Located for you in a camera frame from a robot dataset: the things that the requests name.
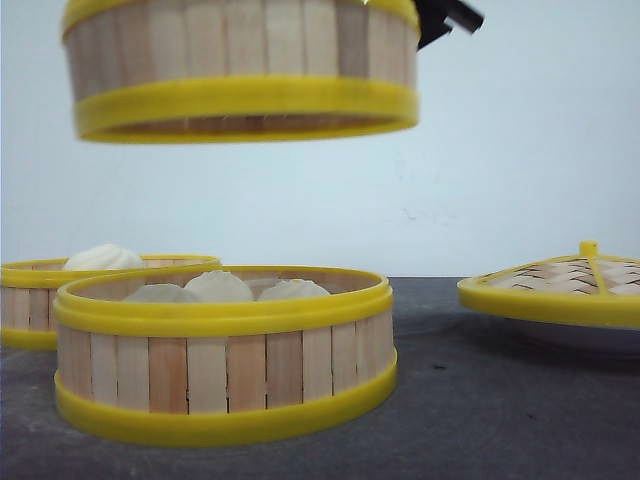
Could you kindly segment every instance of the yellow lid handle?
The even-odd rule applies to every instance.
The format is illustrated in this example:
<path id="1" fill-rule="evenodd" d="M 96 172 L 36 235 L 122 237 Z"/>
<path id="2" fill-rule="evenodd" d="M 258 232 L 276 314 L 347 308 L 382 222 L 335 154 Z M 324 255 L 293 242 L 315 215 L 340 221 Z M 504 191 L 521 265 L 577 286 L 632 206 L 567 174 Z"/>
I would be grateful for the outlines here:
<path id="1" fill-rule="evenodd" d="M 595 257 L 598 255 L 598 242 L 595 240 L 585 240 L 580 242 L 581 257 Z"/>

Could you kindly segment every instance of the yellow plastic rim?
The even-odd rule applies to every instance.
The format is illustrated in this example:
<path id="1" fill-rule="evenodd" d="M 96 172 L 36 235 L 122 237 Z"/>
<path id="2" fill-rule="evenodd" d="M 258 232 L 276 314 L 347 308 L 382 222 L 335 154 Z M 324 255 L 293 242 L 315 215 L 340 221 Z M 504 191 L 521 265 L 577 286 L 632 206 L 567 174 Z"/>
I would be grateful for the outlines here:
<path id="1" fill-rule="evenodd" d="M 139 0 L 69 0 L 62 20 L 63 36 L 77 23 L 105 10 Z M 386 10 L 408 22 L 416 31 L 420 29 L 420 18 L 411 0 L 343 0 L 361 3 Z"/>
<path id="2" fill-rule="evenodd" d="M 533 265 L 566 262 L 579 258 L 589 261 L 600 292 L 591 295 L 573 295 L 561 292 L 514 290 L 487 285 L 502 275 L 526 269 Z M 473 310 L 520 320 L 581 325 L 602 328 L 640 328 L 640 296 L 613 295 L 605 287 L 597 260 L 638 260 L 600 255 L 597 243 L 582 242 L 580 254 L 533 262 L 482 277 L 467 278 L 458 283 L 460 303 Z"/>
<path id="3" fill-rule="evenodd" d="M 2 345 L 25 350 L 55 350 L 58 345 L 55 331 L 38 332 L 33 330 L 15 330 L 3 328 Z"/>
<path id="4" fill-rule="evenodd" d="M 97 404 L 66 390 L 55 375 L 58 412 L 85 432 L 158 447 L 221 447 L 280 440 L 325 430 L 380 405 L 396 384 L 393 364 L 370 382 L 301 405 L 242 413 L 178 415 L 136 412 Z"/>
<path id="5" fill-rule="evenodd" d="M 230 76 L 156 82 L 94 95 L 76 103 L 74 109 L 81 138 L 118 143 L 304 140 L 390 132 L 418 123 L 418 95 L 409 88 L 321 76 Z M 246 132 L 133 128 L 184 118 L 325 114 L 359 116 L 375 122 Z"/>
<path id="6" fill-rule="evenodd" d="M 374 285 L 328 297 L 243 303 L 151 304 L 94 300 L 75 295 L 85 287 L 153 277 L 132 272 L 80 280 L 58 290 L 58 323 L 105 335 L 139 337 L 226 337 L 292 332 L 352 322 L 382 313 L 393 304 L 389 280 L 358 270 L 296 266 L 224 266 L 225 271 L 296 271 L 342 273 L 370 278 Z"/>
<path id="7" fill-rule="evenodd" d="M 142 255 L 143 260 L 199 260 L 204 263 L 194 265 L 167 266 L 157 268 L 145 268 L 146 272 L 164 272 L 189 273 L 199 271 L 203 265 L 219 266 L 220 260 L 216 257 L 208 255 Z M 88 277 L 101 277 L 105 275 L 113 275 L 131 270 L 31 270 L 34 266 L 53 265 L 64 263 L 67 258 L 52 258 L 49 260 L 31 260 L 25 262 L 13 262 L 2 265 L 2 281 L 3 287 L 15 288 L 59 288 L 62 285 L 81 280 Z"/>

